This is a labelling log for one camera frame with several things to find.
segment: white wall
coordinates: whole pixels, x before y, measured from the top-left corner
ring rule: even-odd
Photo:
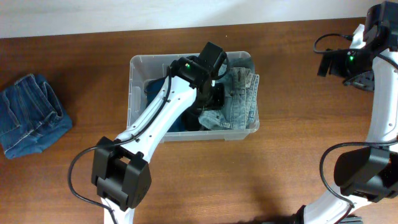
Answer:
[[[380,2],[0,0],[0,38],[364,17],[371,6]]]

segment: plastic bin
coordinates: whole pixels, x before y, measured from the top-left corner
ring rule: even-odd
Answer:
[[[247,52],[227,52],[228,58],[248,58]],[[130,61],[130,86],[129,108],[127,111],[127,127],[130,127],[146,108],[147,99],[144,87],[149,81],[165,77],[166,68],[174,60],[180,57],[199,54],[173,54],[173,55],[136,55]],[[256,118],[245,130],[224,131],[186,131],[178,133],[166,133],[164,141],[194,141],[194,140],[242,140],[248,134],[256,132],[260,127],[259,113],[256,108]]]

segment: storage box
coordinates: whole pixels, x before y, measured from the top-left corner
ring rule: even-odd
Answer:
[[[228,52],[228,58],[248,58],[247,52]],[[127,111],[127,127],[130,127],[146,108],[147,98],[144,87],[149,81],[165,77],[166,68],[180,57],[199,54],[174,54],[174,55],[136,55],[130,61],[130,86],[129,108]],[[256,132],[260,127],[259,112],[256,108],[256,117],[253,123],[245,130],[224,131],[186,131],[179,133],[166,133],[164,141],[193,141],[193,140],[242,140],[248,134]]]

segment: jeans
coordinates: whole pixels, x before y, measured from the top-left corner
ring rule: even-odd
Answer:
[[[0,144],[8,159],[40,153],[71,128],[42,75],[27,75],[0,92]]]
[[[231,69],[216,83],[224,84],[224,107],[217,111],[204,111],[199,122],[210,130],[246,129],[254,122],[257,106],[259,75],[253,74],[251,58],[238,58],[229,62]],[[219,74],[224,74],[222,65]]]

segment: wooden table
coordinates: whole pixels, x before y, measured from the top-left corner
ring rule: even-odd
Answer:
[[[42,154],[0,157],[1,223],[102,223],[103,210],[75,198],[70,161],[102,136],[126,128],[129,61],[139,54],[199,52],[207,41],[245,50],[260,74],[260,129],[243,141],[160,144],[152,187],[134,223],[236,223],[295,213],[325,191],[319,158],[331,145],[363,141],[373,94],[317,76],[313,41],[352,33],[364,19],[281,22],[0,40],[0,90],[28,73],[45,75],[74,127]],[[321,48],[349,43],[328,39]],[[326,160],[333,180],[339,152]],[[75,167],[74,186],[99,199],[90,183],[93,155]],[[396,223],[397,199],[356,212],[366,223]]]

